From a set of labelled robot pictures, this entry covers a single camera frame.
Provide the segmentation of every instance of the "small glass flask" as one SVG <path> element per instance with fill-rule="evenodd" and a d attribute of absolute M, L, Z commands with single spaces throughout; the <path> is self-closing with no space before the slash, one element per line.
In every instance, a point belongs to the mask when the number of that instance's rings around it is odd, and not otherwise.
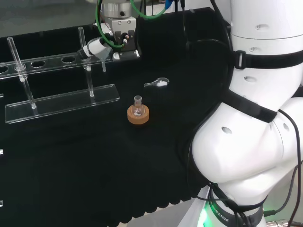
<path fill-rule="evenodd" d="M 142 105 L 142 97 L 135 96 L 134 97 L 134 105 L 132 106 L 132 114 L 139 117 L 145 113 L 145 108 Z"/>

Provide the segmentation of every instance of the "black cable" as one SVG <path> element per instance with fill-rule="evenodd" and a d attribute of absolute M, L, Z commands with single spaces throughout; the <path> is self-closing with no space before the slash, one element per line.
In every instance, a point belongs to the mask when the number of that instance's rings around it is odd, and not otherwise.
<path fill-rule="evenodd" d="M 180 0 L 180 5 L 182 9 L 185 9 L 185 0 Z"/>
<path fill-rule="evenodd" d="M 178 12 L 178 0 L 175 0 L 175 12 Z"/>
<path fill-rule="evenodd" d="M 218 6 L 217 6 L 215 0 L 210 0 L 210 2 L 211 2 L 212 6 L 214 8 L 215 14 L 217 15 L 217 17 L 219 19 L 219 22 L 221 23 L 221 26 L 223 28 L 224 36 L 225 36 L 226 42 L 228 44 L 228 47 L 229 47 L 230 51 L 233 51 L 232 40 L 231 40 L 231 38 L 228 35 L 228 30 L 227 30 L 226 22 L 225 22 L 225 20 L 224 20 L 224 18 L 222 16 L 222 14 L 221 14 Z"/>
<path fill-rule="evenodd" d="M 239 227 L 239 217 L 238 217 L 238 214 L 235 211 L 233 213 L 235 215 L 236 227 Z"/>
<path fill-rule="evenodd" d="M 211 104 L 211 106 L 209 106 L 207 108 L 207 110 L 201 115 L 202 117 L 204 117 L 204 119 L 197 124 L 194 129 L 190 132 L 187 133 L 185 136 L 182 135 L 182 144 L 180 144 L 181 138 L 177 138 L 176 139 L 176 152 L 177 152 L 177 156 L 179 158 L 180 163 L 183 165 L 183 167 L 186 169 L 187 167 L 187 163 L 184 162 L 184 160 L 186 160 L 186 157 L 188 157 L 188 153 L 186 153 L 188 150 L 186 149 L 187 146 L 190 145 L 190 142 L 192 140 L 192 138 L 194 137 L 195 133 L 198 131 L 199 127 L 201 127 L 201 125 L 207 120 L 209 119 L 209 117 L 215 112 L 215 110 L 219 107 L 219 103 L 218 101 L 215 101 L 214 103 Z"/>
<path fill-rule="evenodd" d="M 297 221 L 293 221 L 290 226 L 297 226 L 297 227 L 303 227 L 303 223 L 301 222 L 297 222 Z"/>
<path fill-rule="evenodd" d="M 99 4 L 98 4 L 98 1 L 97 1 L 97 5 L 98 5 L 98 21 L 96 21 L 96 23 L 100 23 L 100 10 L 101 10 L 101 4 L 102 4 L 102 1 L 103 0 L 100 0 Z"/>
<path fill-rule="evenodd" d="M 294 122 L 294 120 L 287 114 L 285 113 L 283 110 L 279 110 L 279 112 L 281 114 L 283 114 L 290 122 L 291 124 L 294 126 L 294 131 L 295 131 L 295 135 L 296 135 L 296 141 L 297 141 L 297 158 L 298 158 L 298 194 L 297 194 L 297 202 L 295 204 L 293 213 L 289 219 L 289 223 L 288 223 L 288 227 L 291 226 L 294 216 L 298 210 L 298 207 L 300 205 L 300 199 L 301 199 L 301 147 L 300 147 L 300 133 L 299 133 L 299 129 L 298 126 L 296 125 L 296 123 Z"/>
<path fill-rule="evenodd" d="M 140 12 L 142 12 L 142 7 L 143 7 L 143 0 L 141 0 L 141 2 L 140 2 Z"/>
<path fill-rule="evenodd" d="M 144 15 L 146 15 L 146 0 L 144 0 Z"/>
<path fill-rule="evenodd" d="M 186 32 L 186 27 L 185 27 L 185 9 L 184 9 L 184 7 L 182 7 L 182 15 L 183 15 L 183 32 L 184 32 L 186 41 L 188 42 L 188 36 L 187 36 L 187 32 Z"/>
<path fill-rule="evenodd" d="M 275 214 L 279 213 L 280 211 L 282 211 L 286 207 L 286 205 L 289 202 L 290 196 L 292 194 L 293 185 L 294 185 L 294 177 L 295 177 L 295 173 L 297 172 L 297 169 L 298 169 L 298 166 L 296 166 L 294 168 L 292 179 L 290 181 L 288 195 L 287 195 L 287 198 L 286 198 L 284 204 L 279 209 L 277 209 L 277 210 L 266 210 L 266 211 L 264 211 L 264 216 L 265 217 L 268 217 L 268 216 L 271 216 L 271 215 L 275 215 Z"/>
<path fill-rule="evenodd" d="M 217 39 L 199 39 L 199 40 L 196 40 L 196 41 L 188 41 L 188 44 L 191 44 L 191 43 L 206 43 L 206 42 L 215 42 L 215 43 L 218 43 L 220 44 L 221 46 L 223 46 L 224 48 L 228 49 L 228 46 L 220 41 L 220 40 L 217 40 Z"/>
<path fill-rule="evenodd" d="M 239 213 L 239 215 L 240 215 L 241 219 L 243 220 L 245 226 L 250 227 L 250 225 L 248 224 L 246 215 L 244 213 Z"/>

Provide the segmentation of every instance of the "black strap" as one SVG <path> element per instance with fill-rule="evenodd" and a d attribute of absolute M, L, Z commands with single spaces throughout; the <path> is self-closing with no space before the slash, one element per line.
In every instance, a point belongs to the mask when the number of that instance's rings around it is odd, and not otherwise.
<path fill-rule="evenodd" d="M 224 226 L 227 227 L 235 227 L 239 226 L 236 225 L 236 218 L 233 214 L 228 213 L 227 211 L 223 210 L 219 204 L 214 200 L 213 191 L 210 190 L 209 192 L 209 205 L 211 207 L 211 210 L 213 211 L 214 215 L 217 217 L 217 219 L 224 224 Z M 250 225 L 249 227 L 256 227 L 263 218 L 263 206 L 260 205 L 258 207 L 258 211 L 252 215 L 247 216 L 247 221 L 249 221 Z M 240 219 L 238 220 L 240 222 L 240 226 L 243 226 L 244 223 Z"/>
<path fill-rule="evenodd" d="M 222 92 L 221 101 L 232 108 L 263 122 L 270 123 L 277 115 L 277 112 L 262 107 L 230 90 Z"/>
<path fill-rule="evenodd" d="M 218 198 L 221 199 L 227 199 L 226 195 L 222 192 L 222 190 L 220 188 L 214 187 L 213 191 L 215 193 L 215 195 Z M 243 213 L 243 212 L 247 212 L 249 210 L 254 210 L 256 208 L 259 208 L 263 205 L 263 203 L 265 202 L 265 200 L 267 199 L 267 197 L 260 203 L 257 203 L 255 205 L 249 205 L 249 206 L 239 206 L 235 201 L 233 200 L 228 200 L 228 201 L 222 201 L 225 206 L 227 206 L 228 208 L 230 208 L 231 210 L 237 212 L 237 213 Z"/>
<path fill-rule="evenodd" d="M 251 55 L 245 51 L 233 52 L 236 69 L 282 69 L 303 63 L 303 51 L 281 55 Z"/>

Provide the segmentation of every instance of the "green led light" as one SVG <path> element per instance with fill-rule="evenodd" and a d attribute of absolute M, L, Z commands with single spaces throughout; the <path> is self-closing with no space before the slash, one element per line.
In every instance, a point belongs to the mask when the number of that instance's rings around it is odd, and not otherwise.
<path fill-rule="evenodd" d="M 205 226 L 204 223 L 206 220 L 207 220 L 207 213 L 206 210 L 203 209 L 200 213 L 197 227 L 204 227 Z"/>

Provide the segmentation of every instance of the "green cable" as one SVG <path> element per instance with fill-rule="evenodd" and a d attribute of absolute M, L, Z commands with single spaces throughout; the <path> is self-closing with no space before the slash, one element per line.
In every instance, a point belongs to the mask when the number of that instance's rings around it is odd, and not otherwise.
<path fill-rule="evenodd" d="M 165 11 L 166 9 L 164 8 L 160 13 L 158 13 L 157 15 L 154 15 L 154 16 L 147 16 L 147 15 L 144 15 L 143 13 L 140 12 L 140 10 L 137 9 L 137 7 L 135 6 L 134 4 L 134 0 L 130 0 L 130 3 L 133 7 L 133 9 L 143 18 L 145 19 L 156 19 L 158 18 L 159 16 L 161 16 Z"/>
<path fill-rule="evenodd" d="M 106 38 L 106 36 L 105 36 L 104 33 L 102 32 L 102 28 L 101 28 L 100 22 L 99 22 L 99 20 L 98 20 L 98 13 L 99 13 L 99 12 L 98 12 L 98 6 L 96 6 L 96 23 L 97 23 L 99 32 L 100 32 L 100 34 L 102 35 L 102 38 L 105 40 L 105 42 L 106 42 L 109 46 L 111 46 L 112 48 L 122 48 L 122 47 L 124 47 L 124 46 L 125 46 L 124 44 L 122 44 L 122 45 L 115 45 L 115 44 L 112 44 L 112 43 Z"/>

